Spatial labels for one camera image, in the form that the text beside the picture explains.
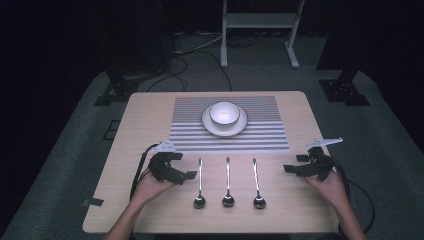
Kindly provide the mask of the white metal stand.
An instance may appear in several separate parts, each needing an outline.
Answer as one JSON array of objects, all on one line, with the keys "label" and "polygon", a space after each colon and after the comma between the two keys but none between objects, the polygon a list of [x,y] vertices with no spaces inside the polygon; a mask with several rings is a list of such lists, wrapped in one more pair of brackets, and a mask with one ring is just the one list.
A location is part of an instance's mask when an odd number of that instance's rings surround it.
[{"label": "white metal stand", "polygon": [[227,10],[228,0],[223,0],[220,65],[223,68],[228,66],[227,33],[230,29],[290,29],[290,38],[284,45],[291,66],[299,69],[300,64],[293,46],[305,2],[306,0],[299,0],[294,13],[232,13]]}]

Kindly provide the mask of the white bowl with dark rim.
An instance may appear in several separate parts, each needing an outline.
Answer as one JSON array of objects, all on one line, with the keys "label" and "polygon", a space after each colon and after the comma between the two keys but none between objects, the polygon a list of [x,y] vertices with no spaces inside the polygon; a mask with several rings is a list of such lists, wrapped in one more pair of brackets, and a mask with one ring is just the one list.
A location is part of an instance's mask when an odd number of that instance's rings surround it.
[{"label": "white bowl with dark rim", "polygon": [[239,119],[240,110],[231,102],[218,102],[211,106],[209,116],[217,124],[231,125]]}]

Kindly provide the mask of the metal spoon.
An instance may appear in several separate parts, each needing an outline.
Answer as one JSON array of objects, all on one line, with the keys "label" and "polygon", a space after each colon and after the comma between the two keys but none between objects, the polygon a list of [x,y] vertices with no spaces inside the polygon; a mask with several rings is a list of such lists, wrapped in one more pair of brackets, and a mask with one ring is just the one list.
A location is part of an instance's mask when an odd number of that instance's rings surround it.
[{"label": "metal spoon", "polygon": [[230,158],[226,158],[226,195],[223,197],[222,204],[224,207],[232,207],[235,204],[234,197],[230,191]]},{"label": "metal spoon", "polygon": [[254,171],[255,188],[256,188],[256,197],[253,200],[253,204],[256,209],[265,209],[266,201],[260,194],[257,160],[253,159],[252,162],[253,162],[253,171]]},{"label": "metal spoon", "polygon": [[200,158],[198,160],[198,174],[199,174],[199,180],[198,180],[198,196],[194,199],[193,207],[195,209],[201,209],[206,205],[206,199],[202,195],[202,177],[203,177],[203,159]]}]

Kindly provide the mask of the white plate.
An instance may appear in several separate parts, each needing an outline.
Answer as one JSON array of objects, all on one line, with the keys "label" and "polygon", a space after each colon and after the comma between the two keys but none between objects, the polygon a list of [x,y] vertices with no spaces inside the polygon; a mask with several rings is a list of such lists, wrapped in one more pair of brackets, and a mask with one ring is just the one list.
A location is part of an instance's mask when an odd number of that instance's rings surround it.
[{"label": "white plate", "polygon": [[202,115],[202,125],[211,134],[218,137],[231,137],[241,133],[248,124],[248,115],[246,111],[237,106],[239,110],[238,119],[231,124],[219,124],[212,119],[211,109],[212,105],[208,106]]}]

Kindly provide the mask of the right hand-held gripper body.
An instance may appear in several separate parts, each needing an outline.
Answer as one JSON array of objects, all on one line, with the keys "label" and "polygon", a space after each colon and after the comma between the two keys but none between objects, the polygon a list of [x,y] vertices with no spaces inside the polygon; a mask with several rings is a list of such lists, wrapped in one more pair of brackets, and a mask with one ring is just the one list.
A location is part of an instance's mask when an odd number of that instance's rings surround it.
[{"label": "right hand-held gripper body", "polygon": [[296,166],[294,173],[298,177],[317,176],[317,180],[323,182],[329,173],[336,168],[336,160],[324,153],[323,147],[331,144],[341,143],[341,137],[335,139],[314,139],[306,144],[307,154],[302,155],[306,164]]}]

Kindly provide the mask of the striped grey placemat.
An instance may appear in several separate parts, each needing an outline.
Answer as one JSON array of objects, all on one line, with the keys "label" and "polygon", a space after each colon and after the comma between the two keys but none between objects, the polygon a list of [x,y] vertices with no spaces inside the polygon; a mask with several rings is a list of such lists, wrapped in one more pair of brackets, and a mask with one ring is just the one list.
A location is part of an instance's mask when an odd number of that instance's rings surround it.
[{"label": "striped grey placemat", "polygon": [[[219,102],[240,107],[244,124],[232,136],[211,133],[203,124]],[[289,144],[274,96],[177,97],[169,140],[183,153],[284,153]]]}]

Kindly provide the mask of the person's left hand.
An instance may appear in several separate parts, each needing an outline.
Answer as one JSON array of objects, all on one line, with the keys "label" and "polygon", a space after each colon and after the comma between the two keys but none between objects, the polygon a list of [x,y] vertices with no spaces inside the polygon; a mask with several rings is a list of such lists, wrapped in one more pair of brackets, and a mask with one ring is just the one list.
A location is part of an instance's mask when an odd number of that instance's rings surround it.
[{"label": "person's left hand", "polygon": [[142,172],[140,181],[131,197],[130,204],[142,208],[158,197],[162,192],[174,187],[175,184],[166,180],[158,181],[149,169]]}]

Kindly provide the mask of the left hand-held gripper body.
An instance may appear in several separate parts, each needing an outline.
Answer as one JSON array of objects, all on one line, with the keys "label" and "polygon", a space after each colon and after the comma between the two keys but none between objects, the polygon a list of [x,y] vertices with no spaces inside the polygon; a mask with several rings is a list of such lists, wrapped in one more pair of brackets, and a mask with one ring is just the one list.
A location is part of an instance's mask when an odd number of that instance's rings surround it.
[{"label": "left hand-held gripper body", "polygon": [[148,168],[158,181],[169,181],[182,185],[185,179],[185,172],[172,167],[170,161],[171,153],[179,153],[170,140],[163,141],[154,147],[155,154],[150,159]]}]

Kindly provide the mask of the black stand base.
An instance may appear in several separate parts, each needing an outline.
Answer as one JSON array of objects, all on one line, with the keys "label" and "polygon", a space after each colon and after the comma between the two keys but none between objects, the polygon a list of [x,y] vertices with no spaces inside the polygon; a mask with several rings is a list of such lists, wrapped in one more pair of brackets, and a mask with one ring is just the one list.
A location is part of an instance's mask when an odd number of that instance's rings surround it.
[{"label": "black stand base", "polygon": [[345,67],[337,79],[322,79],[319,84],[329,102],[343,102],[346,106],[369,106],[367,98],[361,94],[353,80],[358,73],[356,65]]},{"label": "black stand base", "polygon": [[113,102],[127,102],[130,96],[138,90],[140,82],[125,78],[119,70],[107,69],[109,84],[102,95],[98,96],[95,106],[108,106]]}]

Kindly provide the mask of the person's right hand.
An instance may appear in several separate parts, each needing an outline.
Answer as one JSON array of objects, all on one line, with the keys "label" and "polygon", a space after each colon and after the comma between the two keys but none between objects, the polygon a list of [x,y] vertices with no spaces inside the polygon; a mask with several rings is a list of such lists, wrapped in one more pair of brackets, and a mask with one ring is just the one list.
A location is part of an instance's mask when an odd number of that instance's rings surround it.
[{"label": "person's right hand", "polygon": [[335,209],[349,206],[344,184],[340,176],[333,170],[322,182],[313,177],[303,177],[303,180],[317,190]]}]

